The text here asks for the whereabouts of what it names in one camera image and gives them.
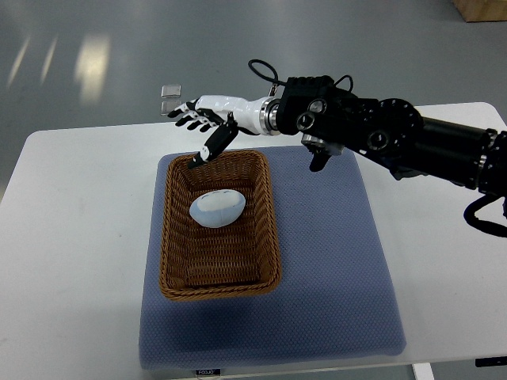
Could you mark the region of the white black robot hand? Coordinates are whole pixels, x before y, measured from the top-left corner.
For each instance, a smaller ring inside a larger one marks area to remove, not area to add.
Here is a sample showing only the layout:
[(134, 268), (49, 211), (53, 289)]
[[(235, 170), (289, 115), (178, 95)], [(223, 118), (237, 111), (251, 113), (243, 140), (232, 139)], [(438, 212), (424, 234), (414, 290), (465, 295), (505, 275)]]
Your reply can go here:
[[(200, 151), (188, 162), (187, 167), (195, 169), (217, 159), (237, 137), (238, 128), (251, 135), (277, 135), (276, 122), (272, 122), (269, 116), (274, 108), (277, 108), (275, 97), (248, 101), (241, 97), (205, 95), (197, 101), (178, 105), (167, 116), (180, 116), (175, 125), (186, 126), (190, 131), (198, 129), (200, 132), (206, 132), (217, 127)], [(206, 116), (203, 110), (214, 115)]]

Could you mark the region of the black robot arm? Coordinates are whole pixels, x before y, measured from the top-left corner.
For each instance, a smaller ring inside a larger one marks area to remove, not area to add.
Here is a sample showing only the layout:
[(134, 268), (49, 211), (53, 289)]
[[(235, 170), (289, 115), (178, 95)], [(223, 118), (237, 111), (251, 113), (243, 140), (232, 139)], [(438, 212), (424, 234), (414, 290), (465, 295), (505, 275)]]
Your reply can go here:
[(283, 88), (281, 97), (255, 101), (205, 95), (169, 111), (178, 125), (211, 132), (189, 167), (216, 159), (241, 132), (301, 135), (313, 156), (313, 172), (349, 149), (398, 180), (419, 175), (447, 180), (481, 193), (463, 213), (469, 226), (506, 235), (503, 225), (477, 216), (483, 207), (506, 198), (504, 132), (425, 118), (402, 99), (359, 98), (327, 76), (289, 78)]

